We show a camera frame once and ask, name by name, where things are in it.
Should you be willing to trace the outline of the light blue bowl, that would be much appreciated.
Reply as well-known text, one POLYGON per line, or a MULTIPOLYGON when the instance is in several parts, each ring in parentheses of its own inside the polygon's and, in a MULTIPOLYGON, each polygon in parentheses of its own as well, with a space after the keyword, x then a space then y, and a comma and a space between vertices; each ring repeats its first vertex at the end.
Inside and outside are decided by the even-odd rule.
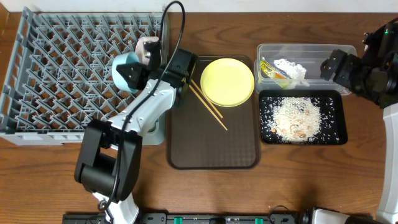
POLYGON ((126 54, 118 55, 113 59, 111 71, 111 76, 116 87, 122 91, 130 92, 132 94, 136 94, 139 90, 128 87, 127 82, 116 70, 116 67, 118 65, 124 65, 134 62, 139 62, 139 57, 134 52, 128 52, 126 54))

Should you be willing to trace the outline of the white tissue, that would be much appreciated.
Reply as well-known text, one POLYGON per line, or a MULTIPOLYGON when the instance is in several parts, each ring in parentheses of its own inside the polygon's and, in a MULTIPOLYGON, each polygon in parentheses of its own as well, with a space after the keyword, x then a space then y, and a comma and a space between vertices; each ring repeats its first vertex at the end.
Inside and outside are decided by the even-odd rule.
POLYGON ((305 81, 307 69, 301 64, 296 64, 295 62, 290 62, 282 58, 274 60, 274 65, 277 69, 279 69, 281 72, 284 72, 290 78, 287 89, 294 89, 298 84, 303 84, 307 87, 310 86, 309 83, 305 81))

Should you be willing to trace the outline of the wooden chopstick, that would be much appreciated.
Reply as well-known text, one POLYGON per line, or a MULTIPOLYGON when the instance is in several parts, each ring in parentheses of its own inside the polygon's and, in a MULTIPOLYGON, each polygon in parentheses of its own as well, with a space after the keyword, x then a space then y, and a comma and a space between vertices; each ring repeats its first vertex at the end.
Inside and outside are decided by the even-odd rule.
POLYGON ((215 110, 215 112, 218 114, 220 118, 224 118, 224 116, 220 113, 220 111, 216 108, 216 106, 205 96, 204 92, 202 92, 201 88, 195 83, 193 79, 191 79, 191 83, 193 84, 194 87, 197 88, 197 90, 205 97, 205 100, 210 104, 210 106, 215 110))
POLYGON ((189 88, 191 91, 194 93, 194 95, 200 100, 200 102, 203 104, 203 106, 211 113, 211 115, 219 122, 219 124, 227 131, 227 127, 223 124, 223 122, 219 119, 219 117, 215 114, 215 112, 205 103, 204 99, 198 94, 198 92, 189 85, 189 88))

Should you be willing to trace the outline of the green snack bar wrapper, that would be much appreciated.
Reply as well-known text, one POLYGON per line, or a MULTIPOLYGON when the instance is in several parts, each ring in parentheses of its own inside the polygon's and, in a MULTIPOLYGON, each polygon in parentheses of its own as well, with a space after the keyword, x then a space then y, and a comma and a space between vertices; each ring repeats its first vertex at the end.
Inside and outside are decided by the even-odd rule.
POLYGON ((290 84, 290 77, 285 72, 279 70, 278 68, 275 68, 269 62, 267 62, 264 57, 260 59, 259 66, 261 72, 265 74, 268 79, 273 80, 282 89, 288 89, 290 84))

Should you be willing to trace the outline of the rice food waste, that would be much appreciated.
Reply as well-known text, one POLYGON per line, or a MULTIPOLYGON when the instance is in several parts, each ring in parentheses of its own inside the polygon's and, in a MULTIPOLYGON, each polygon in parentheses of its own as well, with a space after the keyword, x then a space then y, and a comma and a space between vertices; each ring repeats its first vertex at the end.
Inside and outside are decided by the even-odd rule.
POLYGON ((259 100, 262 141, 268 144, 339 144, 336 105, 329 97, 259 100))

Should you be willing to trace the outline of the yellow plate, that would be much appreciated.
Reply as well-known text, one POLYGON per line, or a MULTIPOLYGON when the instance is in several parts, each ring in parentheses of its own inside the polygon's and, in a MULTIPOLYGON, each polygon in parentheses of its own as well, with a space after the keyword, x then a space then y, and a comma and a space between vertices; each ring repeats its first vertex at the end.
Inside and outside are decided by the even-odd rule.
POLYGON ((214 104, 235 107, 247 101, 254 91, 254 76, 243 62, 221 58, 208 64, 200 77, 204 95, 214 104))

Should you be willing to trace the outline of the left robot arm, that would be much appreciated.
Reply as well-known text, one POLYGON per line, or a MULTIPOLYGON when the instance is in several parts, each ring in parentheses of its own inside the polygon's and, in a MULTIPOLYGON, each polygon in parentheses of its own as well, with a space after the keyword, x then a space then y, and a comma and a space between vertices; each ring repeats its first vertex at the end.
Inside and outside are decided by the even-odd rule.
POLYGON ((83 135, 74 178, 99 201, 100 213, 87 223, 134 223, 139 209, 132 197, 141 162, 144 136, 186 92, 197 56, 178 49, 161 65, 158 42, 144 46, 150 53, 144 64, 135 52, 118 55, 112 78, 124 91, 140 94, 107 121, 91 120, 83 135))

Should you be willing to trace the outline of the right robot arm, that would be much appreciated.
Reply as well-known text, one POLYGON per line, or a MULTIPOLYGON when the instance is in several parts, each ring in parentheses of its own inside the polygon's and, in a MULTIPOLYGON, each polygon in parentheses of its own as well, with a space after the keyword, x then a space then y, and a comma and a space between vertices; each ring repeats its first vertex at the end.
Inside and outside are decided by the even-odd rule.
POLYGON ((364 33, 363 44, 361 58, 332 51, 320 65, 320 78, 333 80, 383 110, 386 160, 376 221, 397 223, 397 19, 364 33))

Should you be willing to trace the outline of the black waste tray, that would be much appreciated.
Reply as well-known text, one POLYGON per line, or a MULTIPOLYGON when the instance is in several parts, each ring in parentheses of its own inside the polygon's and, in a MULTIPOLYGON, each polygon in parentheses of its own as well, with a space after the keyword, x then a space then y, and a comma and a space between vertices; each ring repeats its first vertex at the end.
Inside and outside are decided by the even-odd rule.
POLYGON ((336 105, 336 119, 338 130, 340 131, 341 142, 339 144, 318 144, 318 145, 343 145, 348 141, 346 130, 345 114, 341 95, 335 90, 262 90, 259 94, 259 100, 263 97, 329 97, 336 105))

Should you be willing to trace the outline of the grey dishwasher rack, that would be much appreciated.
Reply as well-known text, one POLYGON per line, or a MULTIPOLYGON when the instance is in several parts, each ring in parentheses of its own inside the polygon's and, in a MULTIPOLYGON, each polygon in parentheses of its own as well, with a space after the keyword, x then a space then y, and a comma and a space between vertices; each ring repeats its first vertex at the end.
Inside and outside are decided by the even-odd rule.
POLYGON ((139 39, 169 40, 169 18, 152 13, 34 13, 24 8, 1 90, 1 137, 18 146, 81 142, 135 98, 111 77, 112 62, 139 39))

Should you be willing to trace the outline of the clear plastic bin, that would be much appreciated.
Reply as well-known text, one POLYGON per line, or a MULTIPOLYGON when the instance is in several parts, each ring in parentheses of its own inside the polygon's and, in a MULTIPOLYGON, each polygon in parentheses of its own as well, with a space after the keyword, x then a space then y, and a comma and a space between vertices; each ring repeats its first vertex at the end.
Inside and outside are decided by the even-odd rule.
POLYGON ((280 90, 282 87, 270 79, 262 70, 262 58, 270 64, 274 60, 285 59, 289 62, 302 65, 307 70, 303 82, 292 80, 294 90, 336 90, 341 95, 351 92, 333 81, 320 78, 320 66, 330 56, 333 50, 340 49, 348 54, 356 55, 352 45, 336 44, 261 44, 257 47, 257 60, 254 62, 255 88, 259 93, 262 90, 280 90))

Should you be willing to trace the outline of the dark brown serving tray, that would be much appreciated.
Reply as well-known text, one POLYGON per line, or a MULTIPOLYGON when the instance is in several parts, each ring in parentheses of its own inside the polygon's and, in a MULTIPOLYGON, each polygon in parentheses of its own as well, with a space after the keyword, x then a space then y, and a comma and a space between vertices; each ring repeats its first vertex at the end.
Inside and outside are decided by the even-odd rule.
POLYGON ((168 112, 167 161, 175 169, 250 169, 260 158, 256 96, 218 110, 217 122, 191 90, 168 112))

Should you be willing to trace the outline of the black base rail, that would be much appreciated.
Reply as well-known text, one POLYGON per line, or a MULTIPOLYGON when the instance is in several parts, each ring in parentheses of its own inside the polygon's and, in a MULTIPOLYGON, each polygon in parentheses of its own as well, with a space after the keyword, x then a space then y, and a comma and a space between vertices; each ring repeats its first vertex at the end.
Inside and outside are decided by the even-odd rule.
POLYGON ((181 223, 181 224, 234 224, 234 223, 375 223, 370 215, 365 214, 344 214, 336 210, 329 210, 315 207, 305 210, 302 213, 283 209, 280 206, 273 208, 269 214, 260 215, 204 215, 204 214, 170 214, 170 213, 139 213, 138 224, 151 223, 181 223))

